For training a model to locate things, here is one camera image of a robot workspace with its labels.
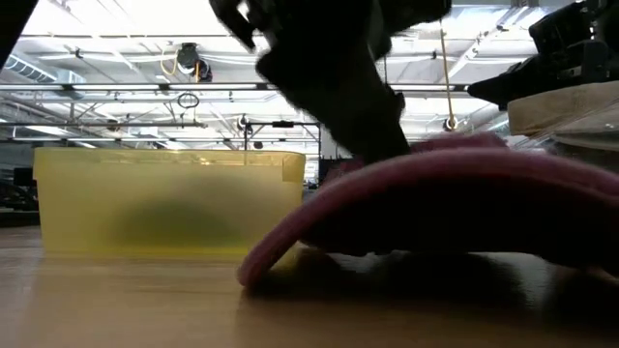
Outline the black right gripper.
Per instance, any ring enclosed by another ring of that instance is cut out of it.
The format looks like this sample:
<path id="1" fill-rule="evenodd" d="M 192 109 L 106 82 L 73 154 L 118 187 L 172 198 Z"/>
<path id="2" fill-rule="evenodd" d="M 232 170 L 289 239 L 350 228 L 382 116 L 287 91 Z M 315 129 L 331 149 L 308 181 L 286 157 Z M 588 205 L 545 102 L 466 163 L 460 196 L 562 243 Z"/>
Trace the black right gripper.
<path id="1" fill-rule="evenodd" d="M 618 79 L 618 0 L 573 2 L 528 32 L 538 54 L 472 83 L 471 97 L 507 107 L 547 90 Z"/>

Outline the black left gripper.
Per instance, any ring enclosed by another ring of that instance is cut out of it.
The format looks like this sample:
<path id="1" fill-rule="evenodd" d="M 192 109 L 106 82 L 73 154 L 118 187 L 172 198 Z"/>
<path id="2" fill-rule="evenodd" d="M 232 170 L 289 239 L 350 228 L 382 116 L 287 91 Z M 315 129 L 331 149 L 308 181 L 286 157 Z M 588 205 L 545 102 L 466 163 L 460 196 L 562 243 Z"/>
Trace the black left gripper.
<path id="1" fill-rule="evenodd" d="M 256 72 L 320 122 L 332 138 L 366 163 L 410 152 L 400 126 L 403 95 L 381 95 L 391 87 L 375 64 L 392 49 L 395 34 L 437 21 L 448 0 L 210 0 L 218 21 L 248 51 L 260 33 L 268 47 Z"/>

